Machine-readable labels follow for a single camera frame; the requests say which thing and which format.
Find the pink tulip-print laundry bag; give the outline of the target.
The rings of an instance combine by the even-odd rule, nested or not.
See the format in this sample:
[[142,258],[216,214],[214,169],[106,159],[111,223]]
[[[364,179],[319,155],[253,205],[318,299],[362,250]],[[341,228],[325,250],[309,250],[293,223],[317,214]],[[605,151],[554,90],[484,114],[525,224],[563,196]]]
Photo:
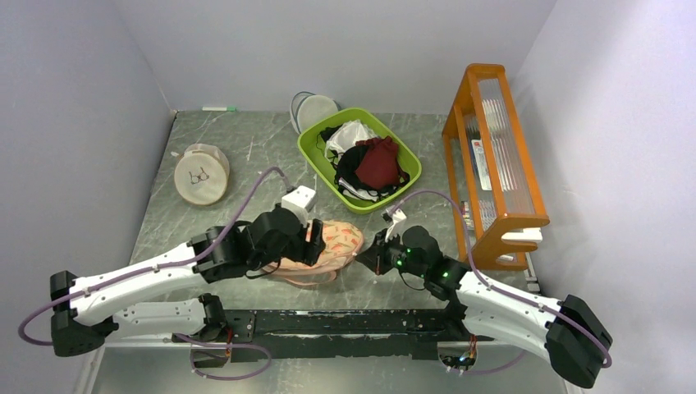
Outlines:
[[325,249],[313,266],[283,258],[280,263],[264,267],[263,271],[295,286],[317,286],[334,281],[362,249],[364,235],[348,222],[327,221],[323,223],[322,238]]

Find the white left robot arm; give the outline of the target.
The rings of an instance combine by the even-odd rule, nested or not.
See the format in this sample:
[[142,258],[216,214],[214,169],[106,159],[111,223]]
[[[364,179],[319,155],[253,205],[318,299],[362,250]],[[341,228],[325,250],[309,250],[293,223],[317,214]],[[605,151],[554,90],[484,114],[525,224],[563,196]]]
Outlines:
[[51,277],[54,306],[51,341],[55,355],[83,355],[105,342],[170,332],[216,341],[228,329],[220,299],[209,293],[157,302],[155,297],[227,279],[255,279],[262,268],[289,259],[315,265],[325,249],[324,224],[298,219],[276,205],[252,222],[210,227],[159,256],[92,277],[62,271]]

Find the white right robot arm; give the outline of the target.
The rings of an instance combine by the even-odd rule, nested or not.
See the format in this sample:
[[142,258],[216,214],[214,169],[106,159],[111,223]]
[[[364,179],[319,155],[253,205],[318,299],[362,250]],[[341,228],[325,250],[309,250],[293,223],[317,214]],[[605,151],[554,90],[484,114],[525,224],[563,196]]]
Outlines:
[[534,295],[475,273],[443,254],[421,226],[392,238],[380,231],[355,259],[377,275],[395,269],[423,279],[424,289],[447,303],[442,326],[449,338],[502,341],[547,361],[577,387],[594,386],[611,348],[611,335],[579,297]]

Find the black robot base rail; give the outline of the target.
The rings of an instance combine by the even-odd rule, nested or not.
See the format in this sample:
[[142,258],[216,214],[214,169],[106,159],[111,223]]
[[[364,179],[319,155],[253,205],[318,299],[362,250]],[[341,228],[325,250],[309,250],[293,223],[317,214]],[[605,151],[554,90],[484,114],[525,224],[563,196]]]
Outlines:
[[275,360],[409,356],[437,360],[446,347],[471,337],[455,311],[445,309],[228,309],[227,324],[200,339],[268,349]]

